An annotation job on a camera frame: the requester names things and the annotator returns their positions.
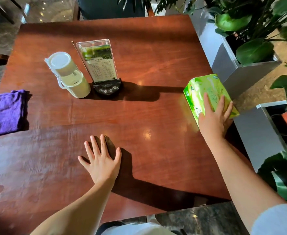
stone floor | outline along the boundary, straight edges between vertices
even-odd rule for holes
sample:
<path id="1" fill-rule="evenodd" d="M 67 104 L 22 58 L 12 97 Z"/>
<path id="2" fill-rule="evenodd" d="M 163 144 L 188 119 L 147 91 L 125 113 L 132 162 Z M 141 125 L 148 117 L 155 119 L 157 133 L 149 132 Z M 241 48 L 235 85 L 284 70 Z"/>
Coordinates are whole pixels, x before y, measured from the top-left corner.
<path id="1" fill-rule="evenodd" d="M 13 18 L 12 25 L 0 16 L 0 54 L 9 55 L 21 23 L 71 21 L 74 0 L 16 0 L 24 13 L 9 0 L 0 0 L 0 5 Z M 287 62 L 287 44 L 277 43 L 275 51 L 283 62 Z M 0 79 L 5 66 L 0 67 Z M 235 100 L 239 110 L 254 107 L 256 104 L 284 99 L 282 90 L 269 90 L 271 83 L 279 75 L 287 74 L 282 64 Z M 183 228 L 188 234 L 217 235 L 248 234 L 232 202 L 201 206 L 197 208 L 168 212 L 157 215 L 161 225 L 169 229 Z M 134 218 L 126 222 L 145 222 L 145 218 Z"/>

wooden table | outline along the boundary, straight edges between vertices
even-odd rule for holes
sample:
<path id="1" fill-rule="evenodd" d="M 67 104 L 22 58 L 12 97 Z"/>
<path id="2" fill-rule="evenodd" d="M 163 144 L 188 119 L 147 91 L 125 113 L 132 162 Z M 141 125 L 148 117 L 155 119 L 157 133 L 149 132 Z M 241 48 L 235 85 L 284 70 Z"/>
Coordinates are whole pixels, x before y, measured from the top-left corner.
<path id="1" fill-rule="evenodd" d="M 123 91 L 72 97 L 44 58 L 68 52 L 92 82 L 71 41 L 106 38 Z M 0 230 L 28 233 L 90 189 L 77 160 L 87 157 L 90 135 L 123 148 L 103 222 L 230 200 L 182 94 L 190 79 L 211 73 L 187 15 L 22 25 L 0 93 L 30 91 L 29 129 L 0 136 Z M 230 135 L 238 139 L 236 128 Z"/>

purple cloth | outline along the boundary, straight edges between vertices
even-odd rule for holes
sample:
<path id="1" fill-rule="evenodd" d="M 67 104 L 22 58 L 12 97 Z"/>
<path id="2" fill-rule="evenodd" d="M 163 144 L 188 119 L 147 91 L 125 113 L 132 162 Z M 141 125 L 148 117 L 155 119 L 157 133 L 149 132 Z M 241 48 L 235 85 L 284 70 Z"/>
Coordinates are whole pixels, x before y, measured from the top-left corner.
<path id="1" fill-rule="evenodd" d="M 25 123 L 27 91 L 0 94 L 0 135 L 19 131 Z"/>

green tissue package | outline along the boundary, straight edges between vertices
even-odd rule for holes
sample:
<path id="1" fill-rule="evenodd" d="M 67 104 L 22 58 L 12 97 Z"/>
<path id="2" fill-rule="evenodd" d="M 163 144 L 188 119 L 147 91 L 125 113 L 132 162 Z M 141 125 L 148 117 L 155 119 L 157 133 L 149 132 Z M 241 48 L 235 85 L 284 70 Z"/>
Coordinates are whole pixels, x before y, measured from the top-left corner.
<path id="1" fill-rule="evenodd" d="M 225 96 L 224 110 L 227 109 L 228 104 L 232 101 L 216 74 L 191 79 L 184 89 L 184 94 L 197 124 L 199 114 L 201 112 L 205 114 L 203 102 L 203 95 L 205 92 L 208 93 L 213 111 L 216 110 L 222 95 Z M 230 117 L 233 118 L 238 115 L 239 112 L 233 107 Z"/>

hand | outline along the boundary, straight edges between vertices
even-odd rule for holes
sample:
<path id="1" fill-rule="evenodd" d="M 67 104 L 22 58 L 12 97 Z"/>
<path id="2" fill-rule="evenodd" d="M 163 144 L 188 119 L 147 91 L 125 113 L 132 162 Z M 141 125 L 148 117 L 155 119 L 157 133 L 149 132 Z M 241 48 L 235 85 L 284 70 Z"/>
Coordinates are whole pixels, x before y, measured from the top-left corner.
<path id="1" fill-rule="evenodd" d="M 90 136 L 90 139 L 93 152 L 91 151 L 89 143 L 85 142 L 85 148 L 90 160 L 90 164 L 85 162 L 81 156 L 78 157 L 79 162 L 89 172 L 95 184 L 108 179 L 113 179 L 113 181 L 115 181 L 121 166 L 121 149 L 116 149 L 115 159 L 112 160 L 108 153 L 103 134 L 100 136 L 102 153 L 100 153 L 97 141 L 94 136 Z"/>
<path id="2" fill-rule="evenodd" d="M 233 122 L 233 120 L 229 118 L 232 113 L 233 102 L 229 103 L 224 113 L 225 96 L 220 98 L 215 112 L 213 112 L 211 108 L 207 93 L 204 93 L 203 100 L 205 115 L 202 112 L 199 114 L 199 129 L 205 141 L 208 143 L 225 136 L 226 131 Z"/>

